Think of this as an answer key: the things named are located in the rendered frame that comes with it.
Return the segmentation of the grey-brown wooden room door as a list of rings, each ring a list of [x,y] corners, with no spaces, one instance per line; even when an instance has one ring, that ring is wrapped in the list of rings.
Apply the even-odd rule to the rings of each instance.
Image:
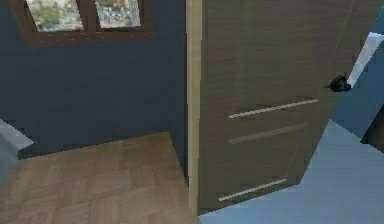
[[[384,0],[191,0],[196,215],[299,184]]]

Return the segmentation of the brown framed window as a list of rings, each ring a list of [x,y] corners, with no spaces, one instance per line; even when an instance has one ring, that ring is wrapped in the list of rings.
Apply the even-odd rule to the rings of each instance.
[[[152,36],[150,0],[7,0],[30,47]]]

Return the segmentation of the grey-white bed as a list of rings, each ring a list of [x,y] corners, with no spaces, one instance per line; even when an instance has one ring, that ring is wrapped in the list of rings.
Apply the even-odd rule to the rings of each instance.
[[[30,138],[0,119],[0,186],[17,163],[18,152],[32,144]]]

